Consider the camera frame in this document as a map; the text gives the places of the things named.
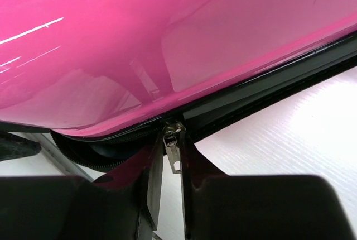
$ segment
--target zipper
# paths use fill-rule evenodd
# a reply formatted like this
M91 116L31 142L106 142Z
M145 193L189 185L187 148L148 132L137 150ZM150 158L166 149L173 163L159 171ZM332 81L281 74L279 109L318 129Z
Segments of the zipper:
M168 161L171 166L172 173L179 174L181 169L175 168L175 163L180 161L180 149L178 147L177 136L181 131L185 131L185 127L181 122L168 124L163 129L163 144L166 149Z

